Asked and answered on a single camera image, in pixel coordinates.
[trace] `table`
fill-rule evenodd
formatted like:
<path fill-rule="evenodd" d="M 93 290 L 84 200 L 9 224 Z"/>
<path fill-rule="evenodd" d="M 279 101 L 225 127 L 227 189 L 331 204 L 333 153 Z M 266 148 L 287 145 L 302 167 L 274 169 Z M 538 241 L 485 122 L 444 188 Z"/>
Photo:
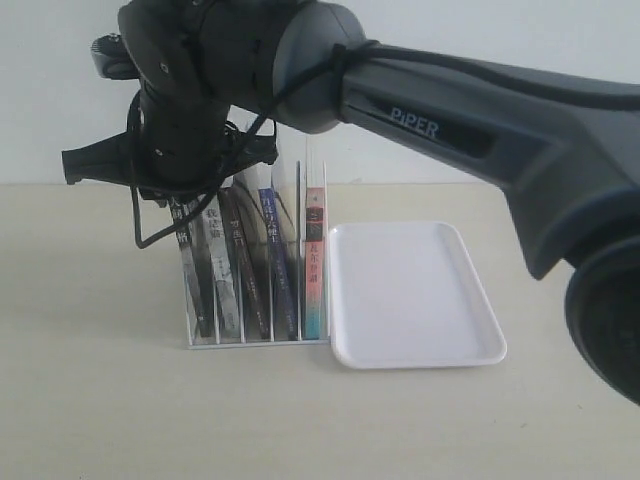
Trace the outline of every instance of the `table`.
<path fill-rule="evenodd" d="M 505 361 L 353 372 L 327 345 L 189 351 L 175 241 L 135 248 L 126 189 L 0 187 L 0 477 L 637 478 L 640 410 L 579 357 L 571 272 L 528 276 L 500 192 L 332 186 L 329 211 L 455 225 Z"/>

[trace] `piper logo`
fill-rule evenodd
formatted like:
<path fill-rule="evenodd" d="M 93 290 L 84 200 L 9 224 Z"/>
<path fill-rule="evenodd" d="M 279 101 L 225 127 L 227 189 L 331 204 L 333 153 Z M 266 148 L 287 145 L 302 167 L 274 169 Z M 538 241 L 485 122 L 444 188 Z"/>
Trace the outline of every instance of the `piper logo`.
<path fill-rule="evenodd" d="M 394 122 L 399 123 L 400 125 L 413 130 L 414 132 L 424 137 L 430 138 L 432 140 L 438 140 L 440 125 L 438 125 L 438 123 L 434 122 L 433 120 L 429 120 L 414 113 L 407 112 L 398 107 L 394 107 L 391 110 L 391 119 Z"/>

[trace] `white wall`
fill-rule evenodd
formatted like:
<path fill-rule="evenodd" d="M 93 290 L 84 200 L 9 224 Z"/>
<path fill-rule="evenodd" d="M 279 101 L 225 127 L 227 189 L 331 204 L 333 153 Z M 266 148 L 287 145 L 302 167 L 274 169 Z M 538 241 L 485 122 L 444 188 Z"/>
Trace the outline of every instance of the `white wall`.
<path fill-rule="evenodd" d="M 4 2 L 0 14 L 0 183 L 62 182 L 59 152 L 124 129 L 135 83 L 97 77 L 94 38 L 124 0 Z M 340 0 L 370 38 L 411 48 L 640 83 L 637 0 Z M 300 145 L 287 132 L 285 147 Z M 343 126 L 314 139 L 333 182 L 469 177 Z"/>

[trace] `white tray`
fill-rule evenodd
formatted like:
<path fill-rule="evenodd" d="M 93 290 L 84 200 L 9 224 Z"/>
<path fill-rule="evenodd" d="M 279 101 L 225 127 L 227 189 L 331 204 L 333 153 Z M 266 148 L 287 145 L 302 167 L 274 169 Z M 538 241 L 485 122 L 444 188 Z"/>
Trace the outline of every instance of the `white tray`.
<path fill-rule="evenodd" d="M 357 369 L 496 364 L 504 336 L 458 231 L 361 223 L 329 235 L 331 343 Z"/>

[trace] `robotic arm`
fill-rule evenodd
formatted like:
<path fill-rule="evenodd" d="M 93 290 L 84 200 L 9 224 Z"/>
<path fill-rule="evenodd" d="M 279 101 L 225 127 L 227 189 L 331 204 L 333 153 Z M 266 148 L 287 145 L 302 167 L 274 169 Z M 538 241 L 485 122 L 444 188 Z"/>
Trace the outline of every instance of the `robotic arm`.
<path fill-rule="evenodd" d="M 140 93 L 127 132 L 63 153 L 68 183 L 127 185 L 134 205 L 137 191 L 212 198 L 275 160 L 255 135 L 267 118 L 309 134 L 353 123 L 500 188 L 531 275 L 576 268 L 578 350 L 640 404 L 640 87 L 380 45 L 315 0 L 133 0 L 118 21 L 94 60 Z M 246 134 L 231 105 L 260 114 Z"/>

